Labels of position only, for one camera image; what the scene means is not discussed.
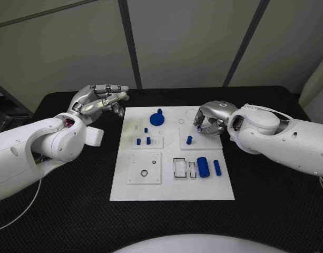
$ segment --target white board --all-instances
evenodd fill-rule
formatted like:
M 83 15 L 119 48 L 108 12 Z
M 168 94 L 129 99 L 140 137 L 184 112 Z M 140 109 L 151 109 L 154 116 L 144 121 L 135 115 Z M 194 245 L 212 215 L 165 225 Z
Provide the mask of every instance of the white board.
M 163 111 L 164 123 L 160 126 L 153 126 L 150 124 L 150 115 L 157 112 L 158 108 Z M 219 136 L 213 138 L 206 136 L 206 140 L 209 140 L 210 145 L 216 145 L 216 140 L 219 141 L 219 149 L 216 149 L 214 146 L 212 150 L 206 150 L 200 147 L 194 150 L 180 149 L 180 138 L 183 137 L 180 137 L 178 134 L 178 126 L 183 124 L 186 128 L 189 128 L 187 126 L 191 126 L 197 109 L 199 106 L 137 107 L 125 109 L 109 201 L 233 200 Z M 187 134 L 191 134 L 193 138 L 197 139 L 200 137 L 197 134 L 202 134 L 196 132 L 196 127 L 191 126 L 190 131 L 191 132 L 187 132 Z M 132 148 L 134 138 L 147 136 L 163 137 L 163 148 Z M 144 157 L 147 161 L 151 159 L 154 153 L 161 154 L 160 184 L 151 184 L 147 182 L 127 184 L 128 171 L 129 169 L 134 169 L 134 167 L 129 168 L 129 158 L 131 154 L 137 152 L 140 152 L 137 157 L 140 159 Z M 210 176 L 207 178 L 200 178 L 197 172 L 196 179 L 190 179 L 189 173 L 184 180 L 174 179 L 173 159 L 184 158 L 186 164 L 189 164 L 189 162 L 194 162 L 197 171 L 196 160 L 199 157 L 206 157 Z M 216 176 L 213 160 L 217 160 L 219 162 L 222 176 Z

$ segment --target black table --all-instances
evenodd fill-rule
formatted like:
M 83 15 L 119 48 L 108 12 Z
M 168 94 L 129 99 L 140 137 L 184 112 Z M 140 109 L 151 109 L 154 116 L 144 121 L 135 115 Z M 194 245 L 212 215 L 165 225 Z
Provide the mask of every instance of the black table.
M 75 92 L 52 93 L 33 120 L 65 112 Z M 127 106 L 202 105 L 225 100 L 266 106 L 308 120 L 279 86 L 131 90 Z M 109 202 L 122 118 L 102 114 L 92 127 L 105 131 L 101 147 L 43 178 L 23 217 L 0 231 L 0 251 L 109 252 L 148 238 L 209 233 L 249 239 L 288 252 L 323 249 L 323 190 L 305 175 L 262 155 L 245 153 L 220 136 L 235 201 Z M 0 226 L 26 208 L 37 183 L 0 202 Z

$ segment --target black fabric surface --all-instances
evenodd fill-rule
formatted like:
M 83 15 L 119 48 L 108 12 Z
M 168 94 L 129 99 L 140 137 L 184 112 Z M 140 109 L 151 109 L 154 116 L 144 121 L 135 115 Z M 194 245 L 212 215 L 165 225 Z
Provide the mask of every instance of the black fabric surface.
M 33 120 L 65 112 L 75 92 L 49 94 Z M 131 106 L 202 105 L 225 100 L 266 106 L 308 120 L 279 86 L 131 90 Z M 92 127 L 105 131 L 101 147 L 43 178 L 23 217 L 0 231 L 0 251 L 111 252 L 148 238 L 209 233 L 249 239 L 288 252 L 323 249 L 323 190 L 317 177 L 245 153 L 220 136 L 235 201 L 109 202 L 122 118 L 102 114 Z M 24 210 L 37 183 L 0 201 L 0 226 Z

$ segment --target blue object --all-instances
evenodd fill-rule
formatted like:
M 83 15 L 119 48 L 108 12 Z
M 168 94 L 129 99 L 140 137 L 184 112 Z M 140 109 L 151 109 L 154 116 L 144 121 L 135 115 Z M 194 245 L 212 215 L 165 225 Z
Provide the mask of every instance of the blue object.
M 216 169 L 216 175 L 222 175 L 220 174 L 220 169 L 219 169 L 219 163 L 217 163 L 217 160 L 213 161 L 213 164 L 214 164 L 214 169 Z
M 207 168 L 207 163 L 206 163 L 204 157 L 197 158 L 197 170 L 199 170 L 199 177 L 200 178 L 209 177 L 209 168 Z
M 157 113 L 154 113 L 151 116 L 150 116 L 150 123 L 151 125 L 161 125 L 164 122 L 164 117 L 163 117 L 163 111 L 161 109 L 157 109 Z
M 186 139 L 186 144 L 187 144 L 187 145 L 191 144 L 191 139 L 193 139 L 193 137 L 191 137 L 191 136 L 187 136 L 187 139 Z

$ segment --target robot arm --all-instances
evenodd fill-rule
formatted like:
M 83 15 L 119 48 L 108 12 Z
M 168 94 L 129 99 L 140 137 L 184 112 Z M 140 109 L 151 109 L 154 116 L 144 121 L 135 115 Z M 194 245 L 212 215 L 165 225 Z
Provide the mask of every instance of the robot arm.
M 226 129 L 230 141 L 245 152 L 263 154 L 274 162 L 323 177 L 323 125 L 292 118 L 282 121 L 271 111 L 248 104 L 236 109 L 213 101 L 200 106 L 193 124 L 200 126 L 206 116 L 212 124 L 199 129 L 202 133 L 220 134 Z M 217 122 L 217 131 L 210 132 Z
M 122 116 L 116 102 L 128 99 L 127 91 L 127 86 L 88 85 L 75 94 L 66 113 L 0 133 L 0 200 L 70 162 L 83 144 L 101 145 L 104 132 L 86 125 L 102 111 L 112 110 Z M 47 160 L 36 163 L 31 151 Z

